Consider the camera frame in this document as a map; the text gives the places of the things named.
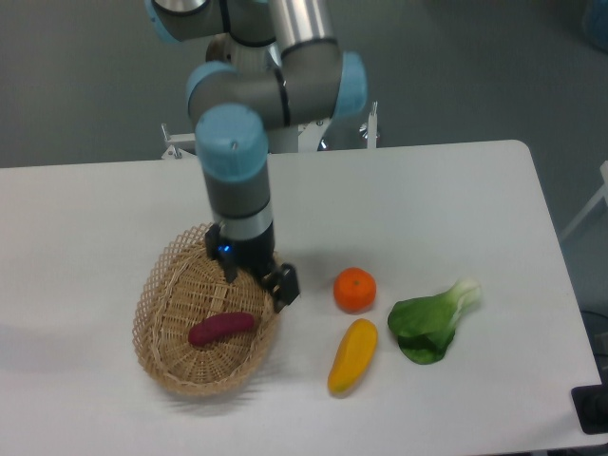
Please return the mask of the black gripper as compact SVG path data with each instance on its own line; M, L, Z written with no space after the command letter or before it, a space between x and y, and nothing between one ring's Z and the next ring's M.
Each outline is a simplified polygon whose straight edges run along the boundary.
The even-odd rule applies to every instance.
M212 224L204 234L205 251L224 272L227 283L233 283L240 270L253 276L273 300L274 312L279 314L300 296L295 266L277 264L274 225L259 236L245 240L225 237L220 226Z

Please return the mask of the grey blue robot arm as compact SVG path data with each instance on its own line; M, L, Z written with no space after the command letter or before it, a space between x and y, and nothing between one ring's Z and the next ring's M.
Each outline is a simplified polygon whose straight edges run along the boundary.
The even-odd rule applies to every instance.
M197 67L185 101L213 214L207 255L228 281L251 274L281 310L300 290L295 267L274 256L269 134L361 112L364 64L340 49L325 1L149 1L145 9L172 43L224 35L242 48L278 51L277 62L255 70L233 52Z

